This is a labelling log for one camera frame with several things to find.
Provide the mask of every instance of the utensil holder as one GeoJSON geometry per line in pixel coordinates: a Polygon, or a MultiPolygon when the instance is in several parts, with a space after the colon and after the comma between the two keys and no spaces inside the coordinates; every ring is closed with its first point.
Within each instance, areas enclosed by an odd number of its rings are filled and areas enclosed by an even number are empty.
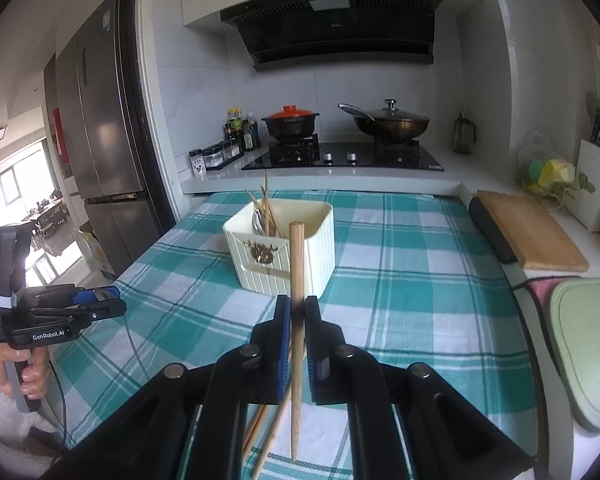
{"type": "Polygon", "coordinates": [[[335,268],[333,207],[311,200],[271,198],[269,202],[282,238],[254,234],[253,203],[222,226],[240,285],[269,296],[289,295],[289,224],[304,222],[304,295],[320,297],[335,268]]]}

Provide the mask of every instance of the kitchen counter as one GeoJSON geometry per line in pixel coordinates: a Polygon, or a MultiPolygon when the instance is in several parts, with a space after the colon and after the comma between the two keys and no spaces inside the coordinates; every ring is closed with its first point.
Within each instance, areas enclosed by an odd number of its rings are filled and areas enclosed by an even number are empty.
{"type": "MultiPolygon", "coordinates": [[[[468,206],[479,189],[504,193],[523,192],[512,180],[490,171],[475,155],[464,156],[451,150],[427,147],[445,171],[400,170],[388,168],[286,168],[269,170],[269,187],[285,189],[333,189],[356,191],[382,191],[456,196],[468,206]]],[[[242,167],[265,153],[261,148],[247,153],[237,162],[221,171],[208,172],[204,180],[189,179],[181,183],[188,194],[206,194],[231,190],[259,190],[264,183],[264,170],[243,171],[242,167]]],[[[589,261],[587,272],[579,275],[600,276],[600,236],[592,234],[569,212],[560,209],[551,215],[570,236],[589,261]]],[[[502,266],[510,286],[529,278],[574,274],[556,270],[528,270],[519,264],[502,266]]],[[[534,348],[541,377],[546,416],[544,452],[549,471],[554,478],[579,478],[600,452],[600,434],[590,434],[573,420],[567,393],[555,368],[544,339],[538,310],[522,290],[515,292],[520,314],[525,320],[534,348]]]]}
{"type": "MultiPolygon", "coordinates": [[[[451,150],[427,148],[445,171],[400,170],[392,168],[282,168],[269,170],[269,187],[275,189],[333,189],[349,191],[382,191],[457,196],[465,205],[478,189],[503,193],[522,192],[513,181],[493,174],[475,155],[458,155],[451,150]]],[[[180,185],[186,194],[206,194],[242,189],[259,190],[264,184],[264,170],[243,171],[242,167],[267,150],[260,148],[220,171],[208,171],[201,180],[184,180],[180,185]]],[[[570,236],[589,261],[581,276],[600,276],[600,237],[587,231],[570,213],[562,209],[552,216],[570,236]]],[[[573,274],[554,270],[528,270],[519,265],[506,266],[512,285],[527,278],[573,274]]]]}

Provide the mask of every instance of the sticker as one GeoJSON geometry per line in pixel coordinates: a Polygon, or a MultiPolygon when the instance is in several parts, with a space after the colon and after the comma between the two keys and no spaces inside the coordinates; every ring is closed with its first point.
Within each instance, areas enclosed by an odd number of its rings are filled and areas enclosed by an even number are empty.
{"type": "Polygon", "coordinates": [[[102,15],[102,31],[109,32],[110,28],[111,28],[111,9],[107,9],[107,10],[105,10],[104,14],[102,15]]]}

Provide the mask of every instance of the cutting board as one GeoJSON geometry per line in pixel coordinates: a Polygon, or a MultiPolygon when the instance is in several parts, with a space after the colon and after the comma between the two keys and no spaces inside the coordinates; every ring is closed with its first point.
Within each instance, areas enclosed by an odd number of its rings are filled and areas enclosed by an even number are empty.
{"type": "Polygon", "coordinates": [[[523,269],[584,272],[589,262],[536,197],[478,191],[523,269]]]}

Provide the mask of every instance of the screw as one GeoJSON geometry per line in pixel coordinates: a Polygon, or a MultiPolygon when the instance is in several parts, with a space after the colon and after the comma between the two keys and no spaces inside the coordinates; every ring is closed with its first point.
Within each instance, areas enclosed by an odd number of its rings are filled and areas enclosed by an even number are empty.
{"type": "Polygon", "coordinates": [[[185,370],[184,366],[179,365],[177,363],[173,363],[173,364],[168,365],[164,369],[164,374],[170,379],[177,379],[177,378],[182,377],[184,370],[185,370]]]}
{"type": "Polygon", "coordinates": [[[260,353],[260,348],[258,345],[242,345],[242,348],[240,348],[240,353],[245,357],[256,357],[256,355],[260,353]]]}
{"type": "Polygon", "coordinates": [[[338,345],[336,346],[336,354],[340,357],[352,357],[356,347],[352,345],[338,345]]]}
{"type": "Polygon", "coordinates": [[[431,374],[431,368],[424,363],[414,363],[409,369],[413,375],[421,379],[425,379],[431,374]]]}

